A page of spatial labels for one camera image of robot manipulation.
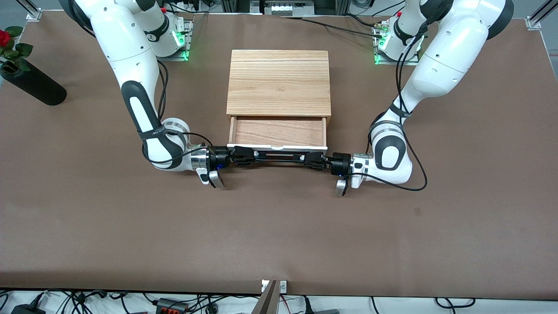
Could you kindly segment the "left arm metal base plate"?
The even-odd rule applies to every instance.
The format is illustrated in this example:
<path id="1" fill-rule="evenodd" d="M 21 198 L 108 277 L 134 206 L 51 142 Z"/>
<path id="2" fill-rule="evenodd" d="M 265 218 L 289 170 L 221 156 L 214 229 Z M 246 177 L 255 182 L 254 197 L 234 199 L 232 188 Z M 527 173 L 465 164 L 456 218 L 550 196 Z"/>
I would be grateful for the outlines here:
<path id="1" fill-rule="evenodd" d="M 380 36 L 380 38 L 373 39 L 374 60 L 377 65 L 396 65 L 401 54 L 406 54 L 406 46 L 402 44 L 402 41 L 397 36 L 390 33 L 395 23 L 394 20 L 393 17 L 382 20 L 380 23 L 376 23 L 371 29 L 373 34 L 378 34 Z M 418 64 L 423 41 L 424 36 L 413 45 L 413 48 L 411 48 L 407 56 L 402 57 L 405 61 L 405 65 L 415 66 Z"/>

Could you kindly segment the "black cylindrical vase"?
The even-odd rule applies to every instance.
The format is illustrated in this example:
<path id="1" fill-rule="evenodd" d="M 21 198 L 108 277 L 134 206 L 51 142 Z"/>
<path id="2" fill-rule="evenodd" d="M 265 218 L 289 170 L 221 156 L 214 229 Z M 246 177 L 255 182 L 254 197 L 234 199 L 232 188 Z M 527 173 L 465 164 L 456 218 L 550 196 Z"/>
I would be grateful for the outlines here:
<path id="1" fill-rule="evenodd" d="M 46 105 L 57 106 L 64 102 L 67 97 L 64 87 L 25 59 L 20 65 L 28 70 L 16 69 L 9 61 L 2 62 L 0 76 Z"/>

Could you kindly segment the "aluminium profile post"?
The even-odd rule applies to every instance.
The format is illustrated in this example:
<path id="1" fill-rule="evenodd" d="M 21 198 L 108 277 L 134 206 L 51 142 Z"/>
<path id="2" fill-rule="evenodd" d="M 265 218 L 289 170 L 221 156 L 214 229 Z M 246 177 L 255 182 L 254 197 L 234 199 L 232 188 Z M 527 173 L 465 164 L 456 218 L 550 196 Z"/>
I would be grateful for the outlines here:
<path id="1" fill-rule="evenodd" d="M 39 8 L 32 0 L 16 0 L 26 10 L 26 21 L 38 22 L 42 16 L 42 8 Z"/>
<path id="2" fill-rule="evenodd" d="M 541 22 L 558 8 L 558 0 L 546 0 L 532 14 L 525 19 L 529 31 L 540 30 Z"/>

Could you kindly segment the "red rose with leaves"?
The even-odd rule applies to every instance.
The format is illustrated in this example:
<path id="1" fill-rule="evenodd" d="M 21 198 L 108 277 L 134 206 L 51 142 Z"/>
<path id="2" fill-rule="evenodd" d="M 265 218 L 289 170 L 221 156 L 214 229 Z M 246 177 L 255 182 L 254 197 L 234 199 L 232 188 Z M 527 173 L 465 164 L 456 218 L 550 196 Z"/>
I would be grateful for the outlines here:
<path id="1" fill-rule="evenodd" d="M 30 71 L 26 58 L 33 52 L 34 46 L 18 41 L 23 31 L 24 28 L 20 26 L 9 26 L 6 29 L 0 29 L 1 73 Z"/>

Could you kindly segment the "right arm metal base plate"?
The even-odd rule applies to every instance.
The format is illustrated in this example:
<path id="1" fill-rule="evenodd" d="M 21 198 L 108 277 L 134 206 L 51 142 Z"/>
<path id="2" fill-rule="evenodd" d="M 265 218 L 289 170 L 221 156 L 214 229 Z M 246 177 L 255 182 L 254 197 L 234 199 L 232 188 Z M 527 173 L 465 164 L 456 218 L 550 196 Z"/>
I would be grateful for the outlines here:
<path id="1" fill-rule="evenodd" d="M 170 12 L 165 13 L 165 16 L 169 20 L 169 28 L 160 38 L 162 48 L 157 56 L 162 60 L 187 61 L 193 35 L 193 20 Z"/>

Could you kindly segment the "small metal bracket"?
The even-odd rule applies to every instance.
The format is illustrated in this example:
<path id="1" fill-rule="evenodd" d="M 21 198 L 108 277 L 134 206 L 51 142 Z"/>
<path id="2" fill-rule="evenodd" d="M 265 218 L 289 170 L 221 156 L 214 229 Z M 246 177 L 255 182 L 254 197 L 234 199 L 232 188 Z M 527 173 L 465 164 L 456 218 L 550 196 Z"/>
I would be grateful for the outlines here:
<path id="1" fill-rule="evenodd" d="M 265 289 L 267 288 L 267 286 L 269 285 L 269 283 L 271 282 L 271 280 L 262 280 L 261 281 L 261 293 L 263 294 L 263 292 L 265 291 Z M 279 281 L 279 291 L 280 294 L 287 294 L 287 280 L 280 280 Z"/>

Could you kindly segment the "black metal drawer handle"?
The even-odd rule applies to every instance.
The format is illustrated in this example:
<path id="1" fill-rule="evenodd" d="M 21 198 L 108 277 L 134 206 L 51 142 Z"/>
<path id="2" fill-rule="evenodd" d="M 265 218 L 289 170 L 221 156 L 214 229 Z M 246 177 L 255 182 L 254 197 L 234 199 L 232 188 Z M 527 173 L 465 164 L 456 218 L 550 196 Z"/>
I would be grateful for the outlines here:
<path id="1" fill-rule="evenodd" d="M 303 164 L 306 153 L 292 151 L 254 151 L 256 162 Z"/>

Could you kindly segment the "white-fronted wooden drawer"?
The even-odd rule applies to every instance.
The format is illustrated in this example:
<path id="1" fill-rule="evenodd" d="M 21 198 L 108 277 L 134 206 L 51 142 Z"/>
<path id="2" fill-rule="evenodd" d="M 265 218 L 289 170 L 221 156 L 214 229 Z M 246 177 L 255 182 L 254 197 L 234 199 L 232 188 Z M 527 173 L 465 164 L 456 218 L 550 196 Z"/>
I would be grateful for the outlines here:
<path id="1" fill-rule="evenodd" d="M 250 147 L 264 151 L 327 151 L 325 117 L 231 118 L 228 147 Z"/>

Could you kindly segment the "black power adapter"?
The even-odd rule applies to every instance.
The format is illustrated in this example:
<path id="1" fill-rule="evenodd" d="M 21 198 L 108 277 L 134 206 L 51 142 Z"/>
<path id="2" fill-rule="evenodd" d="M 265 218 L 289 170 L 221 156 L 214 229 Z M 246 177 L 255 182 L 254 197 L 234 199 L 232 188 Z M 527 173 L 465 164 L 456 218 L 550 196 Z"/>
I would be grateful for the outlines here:
<path id="1" fill-rule="evenodd" d="M 45 310 L 39 308 L 39 303 L 41 301 L 44 292 L 38 294 L 30 304 L 20 304 L 12 309 L 10 314 L 46 314 Z"/>

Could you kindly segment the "white terminal block device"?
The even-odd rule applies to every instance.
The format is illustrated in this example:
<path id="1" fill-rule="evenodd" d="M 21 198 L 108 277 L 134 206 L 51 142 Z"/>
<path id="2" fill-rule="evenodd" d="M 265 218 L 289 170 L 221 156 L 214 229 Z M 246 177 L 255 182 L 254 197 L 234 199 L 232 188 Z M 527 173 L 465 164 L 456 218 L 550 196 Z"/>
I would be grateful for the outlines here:
<path id="1" fill-rule="evenodd" d="M 264 14 L 283 17 L 303 17 L 313 15 L 313 0 L 265 0 Z"/>

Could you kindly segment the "black box with red connectors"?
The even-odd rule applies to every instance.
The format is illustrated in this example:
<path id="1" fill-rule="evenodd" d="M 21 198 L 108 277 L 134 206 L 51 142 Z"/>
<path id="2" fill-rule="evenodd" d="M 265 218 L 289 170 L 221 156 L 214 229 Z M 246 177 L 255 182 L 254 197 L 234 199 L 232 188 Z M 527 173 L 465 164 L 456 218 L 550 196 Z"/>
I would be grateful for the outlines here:
<path id="1" fill-rule="evenodd" d="M 189 305 L 185 301 L 177 301 L 167 298 L 156 300 L 155 314 L 187 314 Z"/>

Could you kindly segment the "light wooden drawer cabinet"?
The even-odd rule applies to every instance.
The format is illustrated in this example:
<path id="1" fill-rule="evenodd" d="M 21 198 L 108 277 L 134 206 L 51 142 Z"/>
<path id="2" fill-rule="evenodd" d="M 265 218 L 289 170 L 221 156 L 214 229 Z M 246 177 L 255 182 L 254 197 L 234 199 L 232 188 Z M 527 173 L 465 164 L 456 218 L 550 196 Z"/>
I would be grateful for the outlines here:
<path id="1" fill-rule="evenodd" d="M 327 51 L 235 49 L 226 114 L 331 119 Z"/>

